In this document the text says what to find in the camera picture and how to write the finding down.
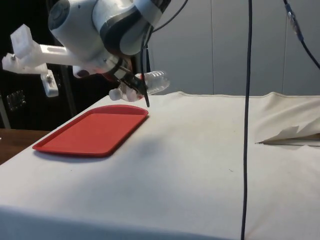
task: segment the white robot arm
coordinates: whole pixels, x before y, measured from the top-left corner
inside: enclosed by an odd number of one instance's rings
[[[107,74],[142,95],[142,81],[127,71],[125,57],[140,52],[171,0],[59,0],[50,10],[48,27],[63,46],[40,45],[22,25],[11,35],[14,54],[2,59],[4,70],[40,74],[48,97],[58,95],[47,64],[73,66],[82,78]]]

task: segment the wire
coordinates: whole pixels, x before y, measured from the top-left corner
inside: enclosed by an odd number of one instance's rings
[[[141,71],[141,80],[142,80],[142,84],[144,87],[144,98],[145,98],[145,103],[146,106],[149,108],[150,107],[150,101],[149,101],[149,96],[148,96],[148,92],[147,92],[147,84],[146,84],[146,79],[145,79],[145,71],[144,71],[144,49],[145,49],[145,42],[147,39],[147,34],[148,34],[148,29],[149,29],[149,25],[147,24],[147,26],[145,27],[145,31],[142,37],[142,42],[141,42],[141,49],[140,49],[140,71]]]
[[[244,107],[244,141],[243,141],[243,209],[241,223],[241,240],[245,240],[247,204],[248,204],[248,126],[249,126],[249,96],[251,81],[251,49],[252,49],[252,0],[249,5],[249,34],[248,50],[246,60],[246,86],[245,86],[245,107]]]
[[[172,21],[173,19],[175,19],[176,16],[178,16],[179,13],[185,8],[185,6],[187,5],[188,1],[189,1],[189,0],[185,0],[184,3],[182,4],[182,6],[180,7],[180,9],[179,9],[166,23],[164,23],[164,24],[161,25],[160,27],[157,27],[155,30],[153,30],[152,33],[155,33],[155,32],[157,32],[157,31],[159,31],[160,29],[163,29],[165,26],[167,26],[169,23],[171,23],[171,21]]]
[[[297,35],[299,41],[301,42],[304,50],[306,51],[306,53],[309,55],[309,57],[311,58],[311,60],[314,62],[314,64],[318,67],[318,69],[320,70],[320,64],[319,62],[316,60],[316,58],[312,55],[312,53],[310,52],[309,48],[307,47],[305,40],[304,40],[304,36],[301,32],[297,17],[294,13],[294,11],[292,10],[290,4],[288,3],[287,0],[283,0],[284,5],[285,5],[285,9],[286,12],[288,14],[288,18],[290,20],[290,23],[292,25],[292,28],[295,32],[295,34]]]
[[[304,50],[306,51],[306,53],[309,55],[309,57],[312,59],[312,61],[314,62],[314,64],[318,67],[318,69],[320,70],[320,64],[319,62],[316,60],[316,58],[312,55],[312,53],[310,52],[309,48],[307,47],[305,41],[301,41],[301,44],[304,48]]]

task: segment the plastic bottle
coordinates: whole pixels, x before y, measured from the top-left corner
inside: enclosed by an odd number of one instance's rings
[[[141,78],[141,74],[135,75],[137,78]],[[170,85],[167,74],[164,71],[152,71],[144,74],[145,83],[147,86],[147,93],[149,95],[157,94],[165,90]],[[131,89],[124,83],[116,89],[112,89],[109,92],[110,99],[113,101],[123,99],[127,102],[135,102],[143,98],[134,89]]]

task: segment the red plastic tray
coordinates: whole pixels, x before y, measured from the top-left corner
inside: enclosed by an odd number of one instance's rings
[[[94,108],[53,132],[32,148],[45,153],[110,156],[146,119],[148,111],[135,106]]]

